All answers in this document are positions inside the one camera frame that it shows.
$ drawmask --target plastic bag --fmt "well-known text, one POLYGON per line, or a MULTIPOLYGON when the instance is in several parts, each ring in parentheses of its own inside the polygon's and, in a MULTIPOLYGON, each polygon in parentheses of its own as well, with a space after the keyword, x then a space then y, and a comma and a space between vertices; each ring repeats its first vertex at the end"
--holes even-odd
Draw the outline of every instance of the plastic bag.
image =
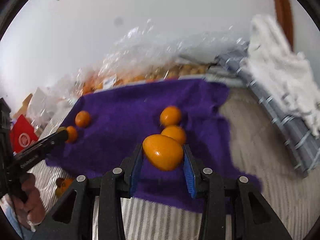
POLYGON ((74 105, 82 95, 84 78, 81 78, 81 70, 76 75, 67 74, 49 88, 49 95, 57 100, 64 100, 74 105))
POLYGON ((96 86, 116 77, 113 85, 141 80, 175 78, 181 75, 203 73, 205 67, 181 64, 181 58, 202 65, 211 63, 220 53, 245 44, 232 37, 232 27, 227 32, 205 32, 179 38, 174 35, 156 33, 148 21, 145 28, 133 28, 114 44, 106 55, 96 80, 96 86))
POLYGON ((37 135, 42 133, 57 111, 55 100, 48 95, 48 91, 46 93, 44 91, 45 89, 37 88, 30 100, 26 114, 37 135))

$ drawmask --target screw head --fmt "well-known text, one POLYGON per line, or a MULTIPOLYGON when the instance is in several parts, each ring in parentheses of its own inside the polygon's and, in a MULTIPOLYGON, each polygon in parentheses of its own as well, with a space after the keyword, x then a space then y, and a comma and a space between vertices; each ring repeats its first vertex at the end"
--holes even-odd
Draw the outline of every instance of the screw head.
POLYGON ((241 181, 242 183, 247 183, 249 180, 248 180, 247 177, 241 176, 241 177, 239 178, 239 181, 241 181))
POLYGON ((112 170, 112 172, 113 172, 114 174, 120 174, 120 173, 122 172, 122 169, 121 169, 121 168, 114 168, 114 169, 112 170))
POLYGON ((205 174, 211 174, 212 173, 212 170, 210 168, 204 168, 203 169, 203 173, 205 174))
POLYGON ((84 175, 79 175, 78 177, 77 177, 77 181, 78 182, 83 182, 85 180, 85 176, 84 175))

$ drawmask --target finger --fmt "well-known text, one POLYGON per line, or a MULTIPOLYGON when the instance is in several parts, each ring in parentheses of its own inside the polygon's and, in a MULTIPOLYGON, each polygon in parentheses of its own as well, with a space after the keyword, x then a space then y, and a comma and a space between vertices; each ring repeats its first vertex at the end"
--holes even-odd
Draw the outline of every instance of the finger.
POLYGON ((37 188, 34 188, 33 191, 29 193, 28 200, 25 203, 23 209, 26 212, 29 212, 30 210, 34 209, 35 206, 37 206, 39 203, 42 205, 42 201, 40 199, 40 193, 37 188))
POLYGON ((12 196, 11 202, 14 203, 15 209, 23 209, 23 207, 24 207, 22 200, 15 197, 15 196, 12 196))
POLYGON ((35 188, 36 177, 32 173, 27 173, 28 178, 21 184, 21 189, 30 192, 35 188))
POLYGON ((27 216, 27 220, 34 224, 41 223, 45 216, 44 206, 38 204, 33 210, 31 210, 27 216))
POLYGON ((26 222, 27 222, 27 215, 28 215, 28 213, 27 212, 25 212, 23 209, 21 209, 21 210, 17 210, 17 212, 16 212, 16 216, 17 216, 17 218, 18 218, 18 222, 19 223, 22 223, 22 224, 26 224, 26 222))

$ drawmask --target red packet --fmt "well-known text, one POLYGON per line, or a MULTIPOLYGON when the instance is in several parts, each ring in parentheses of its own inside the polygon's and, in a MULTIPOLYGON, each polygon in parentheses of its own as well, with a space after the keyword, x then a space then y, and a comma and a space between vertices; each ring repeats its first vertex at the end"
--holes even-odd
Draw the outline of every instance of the red packet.
POLYGON ((21 152, 38 140, 34 133, 34 128, 23 115, 19 116, 11 129, 10 140, 13 151, 16 153, 21 152))

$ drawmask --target purple cloth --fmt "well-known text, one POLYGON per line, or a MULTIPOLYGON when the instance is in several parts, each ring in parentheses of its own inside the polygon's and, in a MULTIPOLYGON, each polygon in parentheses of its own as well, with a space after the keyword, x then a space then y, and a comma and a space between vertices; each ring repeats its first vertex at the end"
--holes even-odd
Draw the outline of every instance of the purple cloth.
MULTIPOLYGON (((218 113, 228 97, 228 88, 203 80, 175 80, 126 86, 81 97, 62 126, 75 125, 76 114, 86 110, 92 117, 89 127, 78 130, 73 144, 56 147, 47 159, 74 176, 102 176, 120 165, 145 137, 159 134, 160 114, 167 106, 181 109, 181 126, 195 157, 223 177, 238 178, 229 150, 229 125, 218 113)), ((254 176, 246 175, 258 187, 254 176)), ((145 158, 135 197, 190 211, 202 212, 202 201, 191 199, 182 166, 160 171, 145 158)))

